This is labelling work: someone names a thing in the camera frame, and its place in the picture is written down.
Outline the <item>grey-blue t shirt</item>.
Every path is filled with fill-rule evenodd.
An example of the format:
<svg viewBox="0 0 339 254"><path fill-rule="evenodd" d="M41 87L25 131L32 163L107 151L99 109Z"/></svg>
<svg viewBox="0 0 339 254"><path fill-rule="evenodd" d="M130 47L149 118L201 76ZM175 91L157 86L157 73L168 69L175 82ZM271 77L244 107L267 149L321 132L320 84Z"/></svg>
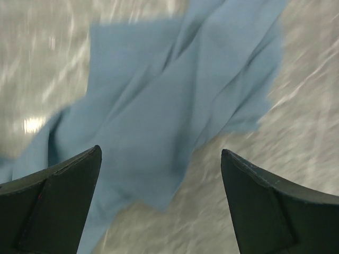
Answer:
<svg viewBox="0 0 339 254"><path fill-rule="evenodd" d="M53 116L1 182L98 145L102 166L79 245L90 253L124 207L168 206L193 151L257 128L281 63L285 1L190 1L180 17L91 27L86 95Z"/></svg>

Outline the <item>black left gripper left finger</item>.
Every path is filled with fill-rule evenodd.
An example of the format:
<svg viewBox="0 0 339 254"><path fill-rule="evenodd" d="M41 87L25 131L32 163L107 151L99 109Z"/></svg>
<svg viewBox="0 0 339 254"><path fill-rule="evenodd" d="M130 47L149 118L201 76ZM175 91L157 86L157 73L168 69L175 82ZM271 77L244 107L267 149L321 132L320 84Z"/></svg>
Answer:
<svg viewBox="0 0 339 254"><path fill-rule="evenodd" d="M1 184L1 253L76 253L101 162L94 146Z"/></svg>

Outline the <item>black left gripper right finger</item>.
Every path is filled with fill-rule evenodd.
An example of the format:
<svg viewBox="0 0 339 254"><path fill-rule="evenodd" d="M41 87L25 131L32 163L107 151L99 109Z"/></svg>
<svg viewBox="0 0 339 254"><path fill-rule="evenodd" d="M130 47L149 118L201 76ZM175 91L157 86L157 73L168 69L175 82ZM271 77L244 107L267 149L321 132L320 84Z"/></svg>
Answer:
<svg viewBox="0 0 339 254"><path fill-rule="evenodd" d="M338 253L338 196L298 185L227 149L221 174L240 253Z"/></svg>

